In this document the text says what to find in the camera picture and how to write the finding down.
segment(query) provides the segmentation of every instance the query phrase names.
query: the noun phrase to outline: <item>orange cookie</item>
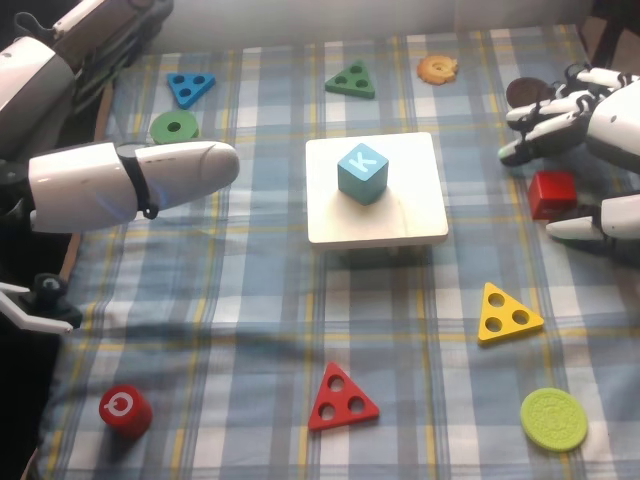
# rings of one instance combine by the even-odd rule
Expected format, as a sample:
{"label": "orange cookie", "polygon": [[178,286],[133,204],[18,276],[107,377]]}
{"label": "orange cookie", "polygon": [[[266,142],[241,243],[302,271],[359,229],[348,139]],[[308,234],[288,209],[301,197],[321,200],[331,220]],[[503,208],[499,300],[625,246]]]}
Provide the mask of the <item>orange cookie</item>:
{"label": "orange cookie", "polygon": [[456,79],[458,62],[444,55],[431,55],[418,65],[418,76],[432,85],[442,85]]}

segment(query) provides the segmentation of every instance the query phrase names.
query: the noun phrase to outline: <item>dark brown round object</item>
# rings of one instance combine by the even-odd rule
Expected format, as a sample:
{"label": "dark brown round object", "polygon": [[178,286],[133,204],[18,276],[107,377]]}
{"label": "dark brown round object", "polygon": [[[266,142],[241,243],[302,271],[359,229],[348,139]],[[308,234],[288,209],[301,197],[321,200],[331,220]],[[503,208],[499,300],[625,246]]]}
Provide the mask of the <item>dark brown round object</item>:
{"label": "dark brown round object", "polygon": [[516,78],[507,87],[507,102],[511,108],[524,107],[537,100],[549,100],[554,93],[549,85],[538,78]]}

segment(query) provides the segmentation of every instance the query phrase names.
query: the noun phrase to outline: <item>triangle block with holes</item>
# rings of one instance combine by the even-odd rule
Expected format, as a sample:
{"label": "triangle block with holes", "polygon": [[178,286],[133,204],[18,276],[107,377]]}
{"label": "triangle block with holes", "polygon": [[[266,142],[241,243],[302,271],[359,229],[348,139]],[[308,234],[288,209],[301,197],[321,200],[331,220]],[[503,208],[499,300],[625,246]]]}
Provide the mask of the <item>triangle block with holes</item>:
{"label": "triangle block with holes", "polygon": [[[342,380],[342,387],[332,389],[335,380]],[[332,418],[322,418],[322,411],[333,407]],[[352,423],[373,420],[380,416],[380,410],[349,376],[335,363],[327,365],[322,385],[318,390],[316,403],[309,417],[309,430],[312,432],[327,428],[351,425]]]}
{"label": "triangle block with holes", "polygon": [[167,82],[178,106],[186,110],[216,84],[216,77],[211,73],[169,73]]}
{"label": "triangle block with holes", "polygon": [[330,78],[324,84],[327,92],[342,93],[355,97],[373,98],[376,90],[373,88],[367,67],[361,60],[345,68],[335,77]]}
{"label": "triangle block with holes", "polygon": [[478,343],[488,345],[542,329],[544,319],[492,283],[484,286]]}

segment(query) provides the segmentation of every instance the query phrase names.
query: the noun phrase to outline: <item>blue cube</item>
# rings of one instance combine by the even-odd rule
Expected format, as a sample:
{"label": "blue cube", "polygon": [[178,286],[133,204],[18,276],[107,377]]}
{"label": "blue cube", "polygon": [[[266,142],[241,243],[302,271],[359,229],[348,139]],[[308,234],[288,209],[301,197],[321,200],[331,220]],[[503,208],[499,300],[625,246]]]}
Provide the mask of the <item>blue cube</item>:
{"label": "blue cube", "polygon": [[389,160],[361,143],[338,162],[338,188],[362,205],[375,202],[387,188]]}

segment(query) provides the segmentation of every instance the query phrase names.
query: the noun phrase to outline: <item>cube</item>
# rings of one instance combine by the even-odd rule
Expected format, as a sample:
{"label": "cube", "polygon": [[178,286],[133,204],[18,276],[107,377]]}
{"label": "cube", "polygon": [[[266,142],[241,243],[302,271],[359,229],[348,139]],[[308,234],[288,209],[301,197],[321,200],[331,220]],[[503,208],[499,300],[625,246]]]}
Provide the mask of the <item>cube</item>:
{"label": "cube", "polygon": [[370,205],[387,188],[388,173],[389,160],[361,143],[338,162],[338,189]]}
{"label": "cube", "polygon": [[529,207],[534,220],[553,220],[578,204],[573,176],[567,172],[538,172],[529,186]]}

